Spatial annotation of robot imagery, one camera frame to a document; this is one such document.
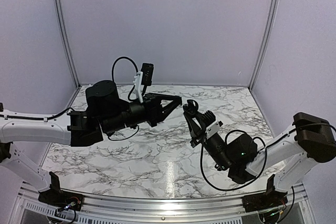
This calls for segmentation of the black round charging case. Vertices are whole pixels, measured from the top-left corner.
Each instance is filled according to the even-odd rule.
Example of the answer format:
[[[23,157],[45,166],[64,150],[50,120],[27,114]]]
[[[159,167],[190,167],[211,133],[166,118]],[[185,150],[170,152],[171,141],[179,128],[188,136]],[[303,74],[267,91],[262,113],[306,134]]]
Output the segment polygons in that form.
[[[199,105],[195,100],[188,99],[183,105],[184,113],[194,116],[198,112]]]

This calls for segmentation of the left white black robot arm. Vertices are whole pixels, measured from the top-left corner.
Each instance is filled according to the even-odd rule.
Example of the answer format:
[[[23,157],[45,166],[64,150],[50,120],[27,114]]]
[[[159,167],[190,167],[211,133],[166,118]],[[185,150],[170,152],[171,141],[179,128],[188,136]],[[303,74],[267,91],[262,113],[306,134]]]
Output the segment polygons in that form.
[[[85,90],[87,108],[67,108],[56,115],[20,114],[1,109],[1,166],[14,172],[44,193],[54,205],[66,202],[57,175],[40,168],[23,154],[15,142],[50,142],[71,147],[88,147],[124,128],[141,123],[151,127],[163,122],[182,99],[178,95],[148,93],[129,102],[119,97],[111,80]]]

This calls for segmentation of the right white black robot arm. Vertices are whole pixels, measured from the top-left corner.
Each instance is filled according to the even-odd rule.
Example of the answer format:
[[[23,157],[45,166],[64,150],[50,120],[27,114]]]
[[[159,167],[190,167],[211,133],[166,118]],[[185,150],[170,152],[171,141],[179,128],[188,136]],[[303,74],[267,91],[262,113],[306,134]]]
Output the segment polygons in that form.
[[[258,148],[255,139],[244,131],[231,142],[221,138],[223,125],[211,111],[184,109],[183,115],[191,134],[191,146],[201,144],[218,171],[228,171],[237,184],[248,185],[262,172],[286,159],[290,161],[268,179],[268,189],[260,195],[260,203],[271,207],[281,194],[320,163],[335,158],[335,127],[328,121],[303,112],[294,115],[293,123],[268,144]]]

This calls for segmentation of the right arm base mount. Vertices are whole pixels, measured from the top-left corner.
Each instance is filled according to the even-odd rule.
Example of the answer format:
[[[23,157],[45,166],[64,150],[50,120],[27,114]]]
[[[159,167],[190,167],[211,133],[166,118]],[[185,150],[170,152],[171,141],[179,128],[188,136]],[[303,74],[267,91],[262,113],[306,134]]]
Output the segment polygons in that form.
[[[267,180],[267,188],[263,193],[251,194],[242,198],[243,208],[246,212],[260,211],[287,203],[287,193],[276,191],[275,175]]]

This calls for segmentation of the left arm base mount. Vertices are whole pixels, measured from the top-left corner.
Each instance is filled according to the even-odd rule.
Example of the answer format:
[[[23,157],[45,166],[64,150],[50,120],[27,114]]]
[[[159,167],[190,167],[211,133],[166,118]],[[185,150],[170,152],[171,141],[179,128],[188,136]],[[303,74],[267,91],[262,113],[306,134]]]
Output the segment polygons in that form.
[[[61,190],[59,178],[53,172],[49,172],[50,183],[47,190],[39,192],[38,201],[52,206],[65,209],[67,205],[75,203],[70,206],[71,210],[80,211],[83,203],[83,195],[69,191]]]

